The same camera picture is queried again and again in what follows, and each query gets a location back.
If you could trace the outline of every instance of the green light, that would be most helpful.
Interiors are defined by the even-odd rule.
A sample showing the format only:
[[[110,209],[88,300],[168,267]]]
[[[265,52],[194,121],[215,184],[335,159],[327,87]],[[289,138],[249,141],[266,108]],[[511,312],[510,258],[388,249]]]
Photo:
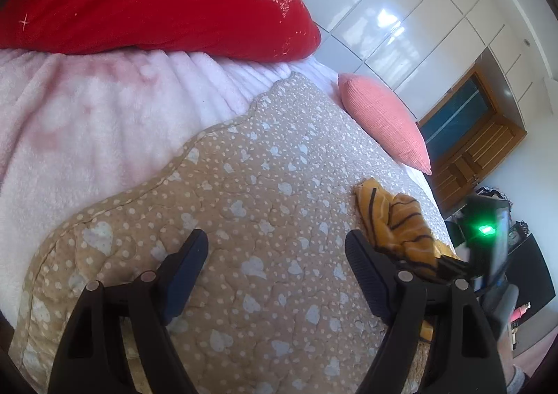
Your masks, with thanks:
[[[494,235],[496,233],[496,229],[493,228],[492,225],[481,225],[479,231],[483,235]]]

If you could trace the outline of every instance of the beige quilt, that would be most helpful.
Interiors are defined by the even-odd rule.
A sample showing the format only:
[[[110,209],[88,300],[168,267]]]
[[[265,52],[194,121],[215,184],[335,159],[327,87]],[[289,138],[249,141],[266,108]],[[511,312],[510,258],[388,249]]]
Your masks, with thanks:
[[[436,238],[442,217],[356,122],[293,74],[249,113],[185,144],[156,178],[74,215],[29,267],[10,356],[46,391],[57,342],[85,284],[156,269],[194,228],[208,261],[172,341],[201,394],[354,393],[384,326],[344,255],[363,228],[353,187],[375,177],[416,197]],[[123,322],[136,387],[150,392]],[[405,392],[417,387],[426,347]]]

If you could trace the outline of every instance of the black panel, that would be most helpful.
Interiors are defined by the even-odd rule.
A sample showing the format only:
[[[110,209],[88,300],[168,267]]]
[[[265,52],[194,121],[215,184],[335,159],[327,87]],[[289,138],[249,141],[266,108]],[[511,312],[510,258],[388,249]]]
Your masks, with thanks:
[[[556,296],[549,269],[533,234],[511,253],[506,276],[511,284],[520,289],[517,306],[531,303],[531,308],[518,320],[519,324],[535,315]]]

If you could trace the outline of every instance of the red blanket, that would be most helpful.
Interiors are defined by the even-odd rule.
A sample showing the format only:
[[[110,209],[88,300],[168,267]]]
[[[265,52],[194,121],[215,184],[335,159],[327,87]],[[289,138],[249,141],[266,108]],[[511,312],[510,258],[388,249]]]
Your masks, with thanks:
[[[319,43],[301,0],[8,0],[0,11],[0,47],[45,52],[137,46],[288,61]]]

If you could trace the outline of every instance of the red pillow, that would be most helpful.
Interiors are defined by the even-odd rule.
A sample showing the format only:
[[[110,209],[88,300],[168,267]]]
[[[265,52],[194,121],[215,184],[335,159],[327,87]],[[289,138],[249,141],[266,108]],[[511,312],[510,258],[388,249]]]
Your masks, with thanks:
[[[349,115],[396,161],[432,175],[426,144],[411,113],[383,83],[356,74],[339,75]]]
[[[289,61],[319,44],[301,0],[8,0],[0,11],[0,47],[46,52],[137,46]]]

